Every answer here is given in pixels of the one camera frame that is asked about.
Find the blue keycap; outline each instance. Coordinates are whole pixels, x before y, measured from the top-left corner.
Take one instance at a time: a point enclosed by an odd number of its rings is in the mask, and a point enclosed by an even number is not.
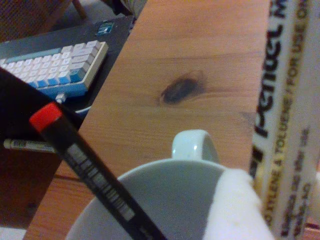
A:
[[[85,75],[86,73],[82,69],[74,69],[70,72],[70,80],[72,83],[81,82]]]
[[[37,81],[39,88],[44,88],[48,86],[48,83],[45,80]]]
[[[28,82],[28,84],[29,84],[31,87],[34,87],[35,89],[38,87],[37,84],[36,84],[34,81],[30,81],[30,82]]]
[[[62,71],[58,77],[59,77],[60,84],[70,83],[70,77],[69,77],[68,71]]]
[[[59,81],[58,81],[56,76],[57,76],[57,74],[50,74],[48,76],[48,84],[49,84],[49,86],[55,86],[55,85],[59,84]]]

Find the black marker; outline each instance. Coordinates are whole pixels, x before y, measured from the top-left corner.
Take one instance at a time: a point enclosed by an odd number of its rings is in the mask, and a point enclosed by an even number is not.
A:
[[[133,239],[166,239],[54,102],[33,114],[29,121]]]

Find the white mug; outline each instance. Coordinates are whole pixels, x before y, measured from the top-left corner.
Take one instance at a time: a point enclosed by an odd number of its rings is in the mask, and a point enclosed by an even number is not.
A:
[[[178,133],[172,158],[150,162],[121,175],[125,186],[167,239],[200,240],[215,187],[226,168],[204,130]],[[130,240],[94,198],[71,227],[67,240]]]

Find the floor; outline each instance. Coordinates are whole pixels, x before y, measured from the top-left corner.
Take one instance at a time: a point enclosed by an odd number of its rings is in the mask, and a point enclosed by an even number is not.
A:
[[[70,4],[63,17],[52,28],[53,31],[124,16],[123,14],[115,15],[112,9],[101,0],[79,1],[87,14],[87,18],[81,19],[73,4]]]
[[[87,18],[81,19],[73,4],[70,4],[62,18],[53,26],[52,31],[124,16],[122,14],[116,16],[113,11],[100,0],[80,0],[80,2],[87,14]],[[25,229],[0,227],[0,240],[22,240],[25,233]]]

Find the mug rim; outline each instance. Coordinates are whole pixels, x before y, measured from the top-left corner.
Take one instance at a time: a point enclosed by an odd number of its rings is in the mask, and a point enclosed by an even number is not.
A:
[[[216,170],[220,170],[220,171],[225,171],[227,169],[227,167],[213,162],[213,161],[208,161],[208,160],[192,160],[192,159],[176,159],[176,158],[165,158],[165,159],[160,159],[160,160],[156,160],[156,161],[151,161],[151,162],[147,162],[145,164],[139,165],[127,172],[125,172],[124,174],[120,175],[117,179],[122,182],[125,181],[127,178],[130,178],[136,174],[139,174],[140,171],[143,171],[146,168],[151,168],[153,166],[157,166],[157,165],[162,165],[165,163],[174,163],[174,162],[196,162],[197,164],[201,164],[201,165],[207,165],[211,168],[215,168]],[[76,236],[79,228],[81,228],[81,225],[83,223],[83,221],[86,219],[86,215],[89,214],[90,209],[93,208],[95,206],[95,204],[97,204],[99,202],[98,198],[95,196],[91,199],[91,201],[85,206],[85,208],[82,210],[82,212],[77,216],[76,220],[74,221],[74,223],[72,224],[71,228],[69,229],[69,232],[66,236],[66,240],[69,239],[73,239],[74,236]]]

